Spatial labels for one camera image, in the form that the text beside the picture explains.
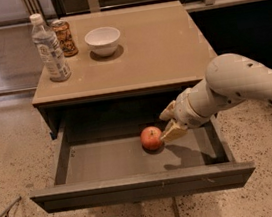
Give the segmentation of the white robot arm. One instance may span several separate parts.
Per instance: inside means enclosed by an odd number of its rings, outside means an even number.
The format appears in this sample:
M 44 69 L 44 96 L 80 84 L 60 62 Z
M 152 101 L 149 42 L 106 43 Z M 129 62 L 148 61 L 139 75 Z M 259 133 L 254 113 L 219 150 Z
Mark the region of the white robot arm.
M 203 80 L 181 92 L 160 114 L 167 122 L 161 139 L 174 141 L 217 112 L 250 99 L 272 106 L 272 69 L 238 54 L 219 55 L 209 63 Z

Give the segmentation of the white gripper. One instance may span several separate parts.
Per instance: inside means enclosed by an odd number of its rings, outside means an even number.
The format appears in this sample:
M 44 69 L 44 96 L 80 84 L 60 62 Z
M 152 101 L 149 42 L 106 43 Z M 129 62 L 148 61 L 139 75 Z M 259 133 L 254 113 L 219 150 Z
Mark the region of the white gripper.
M 191 107 L 189 101 L 190 92 L 190 88 L 185 89 L 159 115 L 159 118 L 163 121 L 170 120 L 160 135 L 160 139 L 163 142 L 167 143 L 179 139 L 187 133 L 187 128 L 195 129 L 201 127 L 210 120 L 210 117 L 203 117 L 197 114 Z

